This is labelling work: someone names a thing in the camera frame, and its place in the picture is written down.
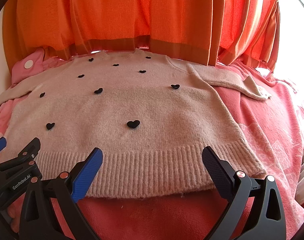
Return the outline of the person's left hand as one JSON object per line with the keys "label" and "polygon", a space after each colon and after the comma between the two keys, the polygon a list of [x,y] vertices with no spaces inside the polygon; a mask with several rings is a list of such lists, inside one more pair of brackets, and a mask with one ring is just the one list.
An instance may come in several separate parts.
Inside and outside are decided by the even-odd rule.
{"label": "person's left hand", "polygon": [[24,197],[25,194],[21,195],[6,210],[7,214],[11,218],[10,227],[15,233],[19,233],[19,224],[20,224],[21,210],[24,202]]}

